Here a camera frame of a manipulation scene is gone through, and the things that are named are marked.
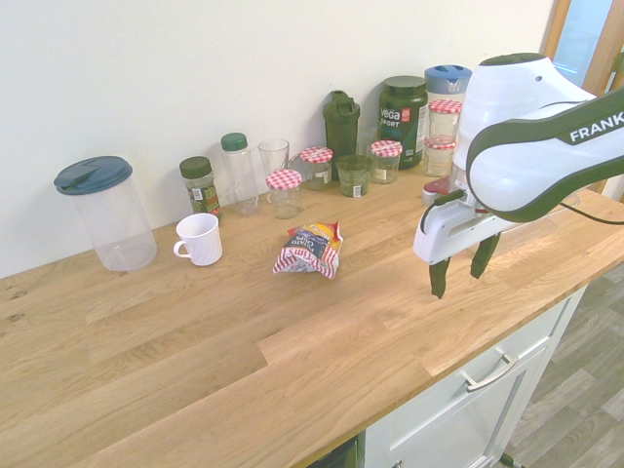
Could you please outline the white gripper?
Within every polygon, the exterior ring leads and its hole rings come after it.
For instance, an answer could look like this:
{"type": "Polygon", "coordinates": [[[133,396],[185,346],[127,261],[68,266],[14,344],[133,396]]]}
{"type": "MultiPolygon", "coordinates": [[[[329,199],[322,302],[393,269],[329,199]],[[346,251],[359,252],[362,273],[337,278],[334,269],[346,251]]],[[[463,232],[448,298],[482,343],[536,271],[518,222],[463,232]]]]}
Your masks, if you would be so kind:
{"type": "Polygon", "coordinates": [[[447,287],[449,258],[478,243],[471,276],[479,279],[493,256],[505,220],[478,210],[461,199],[440,197],[425,211],[415,233],[414,253],[429,264],[431,294],[442,298],[447,287]]]}

